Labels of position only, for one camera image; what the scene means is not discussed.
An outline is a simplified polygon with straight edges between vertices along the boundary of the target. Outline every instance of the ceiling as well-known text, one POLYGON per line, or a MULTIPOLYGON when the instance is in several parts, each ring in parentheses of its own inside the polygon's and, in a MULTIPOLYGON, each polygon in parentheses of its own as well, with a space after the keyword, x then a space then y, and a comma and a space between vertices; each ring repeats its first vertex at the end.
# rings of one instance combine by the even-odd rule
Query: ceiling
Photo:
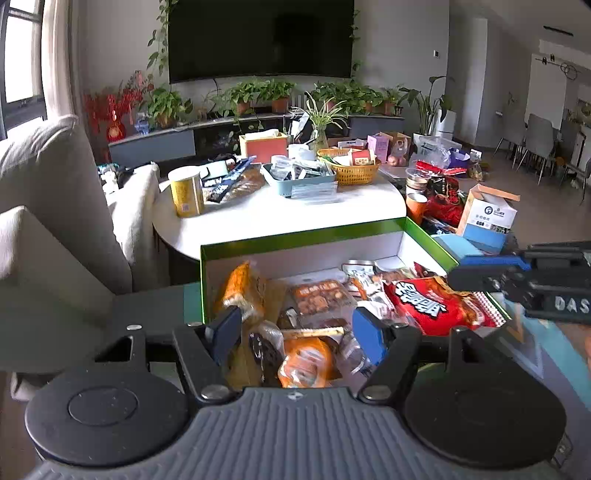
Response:
POLYGON ((451 0, 450 10, 488 18, 532 51, 539 51, 543 39, 591 54, 591 8, 583 0, 451 0), (574 37, 547 31, 544 25, 574 37))

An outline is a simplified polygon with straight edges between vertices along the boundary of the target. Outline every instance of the television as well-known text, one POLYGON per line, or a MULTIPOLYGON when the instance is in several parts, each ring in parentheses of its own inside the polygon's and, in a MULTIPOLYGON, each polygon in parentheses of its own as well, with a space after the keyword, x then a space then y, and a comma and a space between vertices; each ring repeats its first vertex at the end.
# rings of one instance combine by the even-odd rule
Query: television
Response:
POLYGON ((170 82, 243 75, 350 77, 354 0, 179 0, 170 82))

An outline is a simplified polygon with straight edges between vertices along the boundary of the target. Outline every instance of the woven basket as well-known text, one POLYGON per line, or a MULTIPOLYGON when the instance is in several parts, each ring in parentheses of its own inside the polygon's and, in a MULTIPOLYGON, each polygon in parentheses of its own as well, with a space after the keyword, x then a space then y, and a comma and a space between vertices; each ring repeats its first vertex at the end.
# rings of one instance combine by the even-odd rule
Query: woven basket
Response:
POLYGON ((322 156, 330 158, 344 157, 347 153, 349 153, 349 150, 344 148, 324 148, 318 150, 318 158, 328 163, 330 168, 335 171, 336 180, 339 182, 339 185, 366 185, 372 183, 378 173, 379 166, 382 164, 377 158, 375 160, 375 165, 362 165, 357 167, 344 167, 342 165, 328 162, 322 158, 322 156))

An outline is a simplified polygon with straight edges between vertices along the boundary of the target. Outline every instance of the tissue box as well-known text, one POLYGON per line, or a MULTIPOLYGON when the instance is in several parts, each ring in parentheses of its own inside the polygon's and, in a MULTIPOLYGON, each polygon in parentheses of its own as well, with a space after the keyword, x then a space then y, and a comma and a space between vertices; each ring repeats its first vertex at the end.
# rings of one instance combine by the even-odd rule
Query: tissue box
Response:
POLYGON ((370 135, 368 137, 368 149, 374 152, 377 159, 385 163, 388 160, 388 147, 390 140, 382 134, 370 135))
POLYGON ((285 134, 255 140, 247 140, 246 136, 240 135, 240 154, 246 158, 256 155, 257 163, 270 163, 273 155, 287 156, 287 144, 285 134))

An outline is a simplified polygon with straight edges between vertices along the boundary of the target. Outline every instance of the red packaging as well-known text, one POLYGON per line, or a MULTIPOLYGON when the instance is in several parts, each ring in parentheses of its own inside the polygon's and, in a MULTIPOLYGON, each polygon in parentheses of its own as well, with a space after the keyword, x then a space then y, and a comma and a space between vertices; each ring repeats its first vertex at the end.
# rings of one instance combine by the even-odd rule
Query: red packaging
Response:
POLYGON ((453 291, 441 277, 402 280, 384 289, 398 312, 413 317, 426 335, 446 336, 460 325, 496 327, 476 299, 453 291))

